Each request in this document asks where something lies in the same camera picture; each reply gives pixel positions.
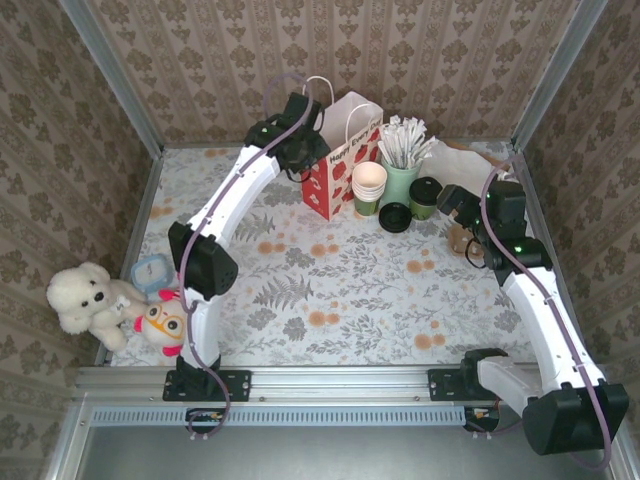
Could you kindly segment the floral tablecloth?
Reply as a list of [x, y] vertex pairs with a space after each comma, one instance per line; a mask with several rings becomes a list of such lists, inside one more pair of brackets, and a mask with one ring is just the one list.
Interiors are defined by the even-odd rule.
[[222, 301], [223, 364], [455, 364], [485, 347], [533, 361], [494, 274], [450, 251], [452, 224], [435, 214], [392, 234], [352, 206], [326, 220], [279, 176], [229, 248], [239, 275]]

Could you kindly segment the white teddy bear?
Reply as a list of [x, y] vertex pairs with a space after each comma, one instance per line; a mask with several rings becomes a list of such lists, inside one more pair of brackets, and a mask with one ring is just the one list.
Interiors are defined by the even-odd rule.
[[61, 329], [72, 335], [89, 332], [112, 352], [126, 348], [120, 324], [143, 315], [146, 296], [132, 284], [110, 277], [102, 266], [84, 262], [56, 273], [46, 298]]

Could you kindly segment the mint green straw holder cup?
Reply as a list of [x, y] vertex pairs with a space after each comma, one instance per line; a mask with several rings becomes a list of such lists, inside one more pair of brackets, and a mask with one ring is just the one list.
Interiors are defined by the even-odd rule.
[[387, 180], [380, 204], [385, 206], [396, 202], [409, 206], [410, 186], [418, 178], [421, 166], [417, 164], [409, 169], [401, 169], [388, 163], [385, 158], [381, 160], [381, 165], [387, 172]]

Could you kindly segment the black wiring connector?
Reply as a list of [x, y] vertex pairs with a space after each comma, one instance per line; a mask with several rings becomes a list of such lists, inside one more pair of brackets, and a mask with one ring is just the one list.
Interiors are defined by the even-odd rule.
[[463, 428], [471, 433], [491, 433], [498, 428], [500, 414], [497, 407], [465, 407]]
[[185, 414], [185, 428], [200, 436], [211, 436], [220, 425], [225, 414], [224, 408], [194, 408]]

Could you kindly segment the aluminium frame post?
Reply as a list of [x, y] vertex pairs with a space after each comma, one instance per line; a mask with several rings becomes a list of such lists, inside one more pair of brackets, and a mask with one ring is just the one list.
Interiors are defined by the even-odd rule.
[[606, 8], [608, 0], [581, 0], [563, 37], [551, 56], [533, 95], [511, 137], [513, 148], [521, 152], [531, 140], [565, 77]]
[[141, 97], [129, 80], [123, 62], [118, 59], [116, 48], [107, 39], [85, 0], [60, 0], [60, 3], [150, 157], [153, 160], [159, 160], [163, 147], [160, 133], [144, 108]]

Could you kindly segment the small brown spotted object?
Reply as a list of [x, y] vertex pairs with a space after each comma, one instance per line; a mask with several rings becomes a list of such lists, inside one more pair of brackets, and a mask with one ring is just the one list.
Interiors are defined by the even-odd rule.
[[453, 255], [463, 256], [466, 253], [466, 247], [469, 247], [469, 256], [476, 257], [477, 245], [475, 243], [470, 244], [473, 235], [472, 233], [463, 228], [461, 225], [454, 223], [451, 225], [448, 231], [448, 248]]

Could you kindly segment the blue alarm clock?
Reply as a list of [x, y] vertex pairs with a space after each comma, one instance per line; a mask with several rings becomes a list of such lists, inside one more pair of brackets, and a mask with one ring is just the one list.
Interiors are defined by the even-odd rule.
[[172, 271], [161, 254], [155, 254], [136, 262], [130, 270], [131, 282], [144, 294], [151, 294], [171, 284]]

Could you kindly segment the white paper napkin stack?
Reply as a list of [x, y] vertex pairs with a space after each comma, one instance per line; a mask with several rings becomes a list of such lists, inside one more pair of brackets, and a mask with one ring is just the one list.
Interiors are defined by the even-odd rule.
[[428, 157], [421, 167], [421, 174], [436, 179], [443, 187], [458, 185], [478, 193], [491, 171], [499, 165], [466, 147], [456, 148], [445, 141], [431, 137], [427, 142]]

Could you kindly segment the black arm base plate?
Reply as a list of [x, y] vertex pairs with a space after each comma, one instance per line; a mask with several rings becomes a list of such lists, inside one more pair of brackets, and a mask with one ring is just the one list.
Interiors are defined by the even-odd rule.
[[481, 386], [473, 386], [460, 368], [429, 369], [429, 394], [432, 401], [495, 401], [499, 396]]
[[[218, 370], [216, 372], [232, 402], [249, 400], [250, 370]], [[218, 382], [206, 371], [170, 370], [165, 378], [162, 399], [167, 402], [224, 402], [225, 394]]]

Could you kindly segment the pink striped plush toy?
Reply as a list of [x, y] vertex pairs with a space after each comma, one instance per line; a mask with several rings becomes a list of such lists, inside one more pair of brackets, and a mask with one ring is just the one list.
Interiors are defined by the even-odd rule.
[[136, 318], [134, 331], [164, 356], [176, 357], [184, 345], [187, 316], [178, 290], [162, 289], [158, 295], [160, 300], [149, 304], [145, 313]]

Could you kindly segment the black plastic cup lid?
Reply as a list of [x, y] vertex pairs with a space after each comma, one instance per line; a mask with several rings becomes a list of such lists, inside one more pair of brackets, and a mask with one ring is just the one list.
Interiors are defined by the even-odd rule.
[[409, 189], [410, 200], [423, 206], [433, 206], [437, 203], [442, 189], [442, 185], [435, 178], [429, 176], [417, 178], [411, 183]]
[[385, 231], [402, 233], [409, 228], [412, 221], [412, 213], [403, 203], [390, 202], [380, 209], [378, 220]]

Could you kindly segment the paper bag with red print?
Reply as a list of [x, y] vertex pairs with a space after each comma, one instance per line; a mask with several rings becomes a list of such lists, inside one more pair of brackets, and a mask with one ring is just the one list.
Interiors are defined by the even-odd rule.
[[314, 129], [330, 153], [312, 167], [302, 186], [304, 203], [330, 221], [354, 198], [351, 189], [355, 166], [378, 157], [383, 109], [356, 91], [333, 98]]

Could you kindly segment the grey metal sheet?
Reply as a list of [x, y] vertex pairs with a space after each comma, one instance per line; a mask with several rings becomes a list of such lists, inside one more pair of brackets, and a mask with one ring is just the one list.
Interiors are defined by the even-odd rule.
[[78, 480], [609, 480], [567, 455], [541, 457], [519, 432], [452, 427], [177, 427], [91, 430]]

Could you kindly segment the wide aluminium base rail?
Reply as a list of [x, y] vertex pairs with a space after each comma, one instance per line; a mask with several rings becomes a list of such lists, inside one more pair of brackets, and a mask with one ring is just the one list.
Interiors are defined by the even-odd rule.
[[[430, 365], [258, 367], [248, 406], [428, 405]], [[158, 405], [170, 368], [86, 367], [79, 370], [72, 401], [94, 405]]]

